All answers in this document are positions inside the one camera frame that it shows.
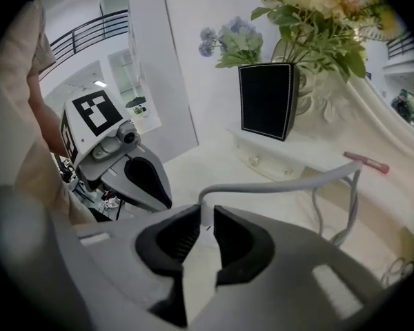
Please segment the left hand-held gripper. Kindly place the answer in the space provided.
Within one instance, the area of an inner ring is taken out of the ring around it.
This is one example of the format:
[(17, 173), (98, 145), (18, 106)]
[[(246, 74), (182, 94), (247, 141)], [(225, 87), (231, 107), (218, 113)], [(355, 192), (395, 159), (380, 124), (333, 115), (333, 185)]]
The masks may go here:
[(127, 110), (106, 91), (67, 100), (60, 133), (72, 166), (89, 191), (111, 191), (149, 212), (172, 208), (164, 167), (143, 146)]

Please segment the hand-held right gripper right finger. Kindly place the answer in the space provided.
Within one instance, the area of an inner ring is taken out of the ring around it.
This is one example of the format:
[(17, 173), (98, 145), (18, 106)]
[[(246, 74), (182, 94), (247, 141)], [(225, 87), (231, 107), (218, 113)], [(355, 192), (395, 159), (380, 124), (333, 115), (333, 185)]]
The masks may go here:
[(362, 264), (318, 233), (216, 206), (216, 292), (192, 331), (353, 331), (383, 289)]

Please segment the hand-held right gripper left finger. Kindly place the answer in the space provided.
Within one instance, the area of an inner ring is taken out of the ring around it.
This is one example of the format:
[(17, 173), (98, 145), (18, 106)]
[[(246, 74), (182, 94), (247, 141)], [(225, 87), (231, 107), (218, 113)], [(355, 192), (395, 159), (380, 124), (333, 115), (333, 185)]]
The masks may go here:
[(67, 276), (91, 331), (186, 331), (182, 263), (200, 231), (199, 205), (74, 228), (53, 217)]

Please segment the grey cable connector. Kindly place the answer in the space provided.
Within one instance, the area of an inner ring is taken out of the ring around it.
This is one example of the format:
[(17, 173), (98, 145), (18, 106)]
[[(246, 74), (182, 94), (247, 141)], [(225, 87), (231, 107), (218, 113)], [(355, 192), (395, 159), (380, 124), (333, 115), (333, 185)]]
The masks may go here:
[(205, 200), (200, 203), (201, 224), (205, 227), (214, 224), (214, 207), (210, 206)]

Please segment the person's left forearm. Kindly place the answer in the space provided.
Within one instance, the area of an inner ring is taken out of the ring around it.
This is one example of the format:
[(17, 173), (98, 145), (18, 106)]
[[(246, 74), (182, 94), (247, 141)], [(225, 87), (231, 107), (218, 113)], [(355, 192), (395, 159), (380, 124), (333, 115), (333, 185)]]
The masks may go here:
[(28, 77), (27, 84), (30, 92), (28, 104), (37, 120), (44, 141), (53, 154), (65, 158), (68, 157), (61, 138), (59, 117), (43, 100), (39, 85), (39, 76), (34, 74)]

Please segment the white dressing table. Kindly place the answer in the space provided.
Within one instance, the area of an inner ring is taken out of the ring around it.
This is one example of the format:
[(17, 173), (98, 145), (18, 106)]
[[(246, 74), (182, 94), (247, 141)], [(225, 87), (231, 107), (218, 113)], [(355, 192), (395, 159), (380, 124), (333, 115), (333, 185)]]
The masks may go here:
[[(308, 166), (284, 167), (284, 158), (254, 146), (229, 131), (206, 141), (164, 164), (174, 206), (196, 203), (206, 187), (224, 183), (272, 183), (315, 177), (321, 172)], [(414, 267), (414, 235), (395, 216), (406, 203), (382, 180), (370, 184), (379, 173), (362, 168), (357, 184), (359, 207), (351, 231), (340, 248), (389, 285)], [(285, 221), (320, 233), (330, 241), (348, 225), (351, 188), (331, 181), (313, 190), (255, 194), (216, 192), (203, 205), (224, 205)]]

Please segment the white shelf unit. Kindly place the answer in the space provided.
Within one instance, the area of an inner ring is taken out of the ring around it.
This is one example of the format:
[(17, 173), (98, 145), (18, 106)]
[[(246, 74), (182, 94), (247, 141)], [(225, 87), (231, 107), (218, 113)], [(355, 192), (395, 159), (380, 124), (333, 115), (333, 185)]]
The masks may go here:
[(129, 9), (139, 65), (155, 107), (150, 113), (161, 122), (141, 142), (165, 163), (198, 146), (166, 0), (129, 0)]

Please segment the person's beige t-shirt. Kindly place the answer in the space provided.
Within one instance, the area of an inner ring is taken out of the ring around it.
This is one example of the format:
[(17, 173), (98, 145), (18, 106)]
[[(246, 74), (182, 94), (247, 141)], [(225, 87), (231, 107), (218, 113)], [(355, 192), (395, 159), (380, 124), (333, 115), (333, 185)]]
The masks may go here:
[(0, 185), (41, 202), (71, 224), (95, 222), (62, 181), (28, 104), (27, 78), (56, 61), (45, 33), (41, 0), (26, 0), (0, 40)]

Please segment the pink stick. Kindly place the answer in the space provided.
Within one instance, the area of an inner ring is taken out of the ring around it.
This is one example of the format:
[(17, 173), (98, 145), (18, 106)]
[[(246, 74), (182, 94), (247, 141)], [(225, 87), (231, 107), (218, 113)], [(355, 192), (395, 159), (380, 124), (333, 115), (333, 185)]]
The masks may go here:
[(361, 161), (364, 165), (374, 168), (377, 171), (381, 172), (382, 174), (387, 174), (390, 170), (389, 165), (385, 163), (381, 163), (379, 161), (375, 161), (373, 159), (370, 159), (368, 157), (362, 156), (360, 154), (355, 154), (352, 152), (344, 152), (344, 156), (348, 159), (352, 159), (354, 161)]

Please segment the black square vase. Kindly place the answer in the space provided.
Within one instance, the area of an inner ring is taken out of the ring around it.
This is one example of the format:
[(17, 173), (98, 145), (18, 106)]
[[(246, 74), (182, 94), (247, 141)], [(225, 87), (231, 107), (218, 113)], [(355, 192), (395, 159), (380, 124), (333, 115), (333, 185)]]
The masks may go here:
[(293, 128), (299, 93), (294, 63), (259, 63), (238, 67), (241, 128), (285, 141)]

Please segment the black balcony railing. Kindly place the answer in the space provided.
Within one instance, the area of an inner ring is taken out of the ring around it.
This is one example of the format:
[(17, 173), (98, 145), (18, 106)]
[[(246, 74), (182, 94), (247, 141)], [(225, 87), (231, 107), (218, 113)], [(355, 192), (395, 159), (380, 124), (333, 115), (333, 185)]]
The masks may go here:
[(118, 10), (89, 20), (61, 35), (51, 44), (56, 63), (48, 67), (39, 79), (43, 80), (56, 67), (83, 50), (106, 39), (128, 32), (128, 11)]

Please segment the white oval vanity mirror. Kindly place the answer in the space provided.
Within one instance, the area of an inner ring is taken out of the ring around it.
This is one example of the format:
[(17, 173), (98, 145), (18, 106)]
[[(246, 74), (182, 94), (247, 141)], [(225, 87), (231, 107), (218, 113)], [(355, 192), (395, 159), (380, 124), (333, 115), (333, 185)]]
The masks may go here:
[(367, 78), (343, 81), (338, 72), (319, 75), (299, 68), (299, 95), (288, 146), (334, 164), (345, 151), (389, 165), (365, 176), (374, 188), (414, 203), (414, 126), (405, 122)]

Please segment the artificial flower bouquet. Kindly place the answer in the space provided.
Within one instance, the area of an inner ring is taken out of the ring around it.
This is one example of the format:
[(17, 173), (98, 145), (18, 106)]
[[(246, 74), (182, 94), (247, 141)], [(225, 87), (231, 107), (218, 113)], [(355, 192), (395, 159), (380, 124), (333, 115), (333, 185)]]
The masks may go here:
[(279, 30), (277, 62), (313, 74), (336, 71), (344, 81), (366, 76), (367, 41), (392, 41), (404, 33), (387, 0), (262, 0), (250, 18), (262, 16)]

